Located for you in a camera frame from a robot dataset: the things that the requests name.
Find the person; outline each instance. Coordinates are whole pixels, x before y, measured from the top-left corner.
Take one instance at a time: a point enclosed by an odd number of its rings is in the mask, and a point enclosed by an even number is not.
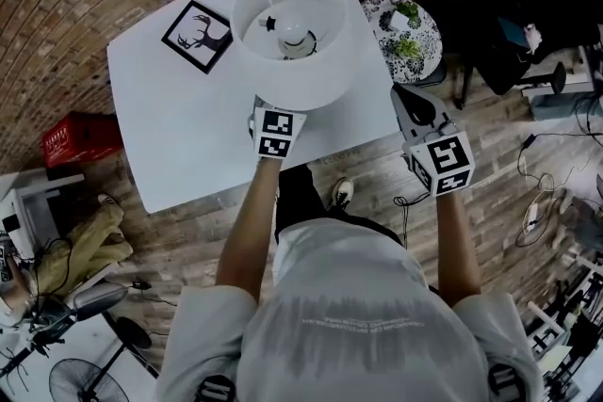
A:
[[[437,198],[439,294],[386,228],[325,210],[308,167],[263,158],[216,285],[186,286],[159,402],[539,401],[543,382],[507,294],[482,294],[458,192]],[[275,195],[275,293],[259,304]]]

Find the red plastic crate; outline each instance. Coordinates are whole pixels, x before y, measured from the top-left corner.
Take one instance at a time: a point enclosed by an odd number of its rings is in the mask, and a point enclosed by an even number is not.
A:
[[[115,116],[72,112],[42,138],[46,166],[92,161],[123,148]]]

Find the black and white plate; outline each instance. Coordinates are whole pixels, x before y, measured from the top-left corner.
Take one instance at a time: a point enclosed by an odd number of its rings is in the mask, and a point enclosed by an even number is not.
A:
[[[442,59],[442,38],[432,16],[418,6],[418,18],[409,21],[408,28],[399,32],[389,28],[389,21],[400,2],[412,0],[366,0],[362,8],[389,68],[392,79],[411,84],[430,75]],[[399,56],[396,46],[400,39],[414,40],[420,50],[417,58]]]

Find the white table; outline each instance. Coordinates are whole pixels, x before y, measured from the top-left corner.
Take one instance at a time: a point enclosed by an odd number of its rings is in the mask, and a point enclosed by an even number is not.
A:
[[[230,46],[209,75],[161,42],[190,0],[175,0],[113,40],[109,73],[123,142],[149,213],[247,183],[257,158],[247,129],[254,92]],[[197,0],[228,18],[235,0]],[[285,168],[399,130],[392,80],[358,0],[348,0],[358,42],[356,79],[311,111]]]

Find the fan stand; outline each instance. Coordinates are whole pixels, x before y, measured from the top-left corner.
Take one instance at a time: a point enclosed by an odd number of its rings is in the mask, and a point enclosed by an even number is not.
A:
[[[117,352],[111,357],[111,360],[106,363],[106,365],[101,369],[96,378],[92,381],[91,385],[85,391],[82,391],[79,395],[81,397],[82,402],[102,402],[100,401],[94,389],[99,384],[99,382],[103,379],[105,374],[108,372],[111,365],[117,360],[117,358],[122,355],[122,352],[127,348],[134,346],[136,348],[146,349],[149,348],[152,344],[151,338],[147,335],[147,332],[142,329],[142,327],[136,322],[130,320],[129,318],[118,318],[115,332],[117,336],[122,341],[122,346],[118,348]]]

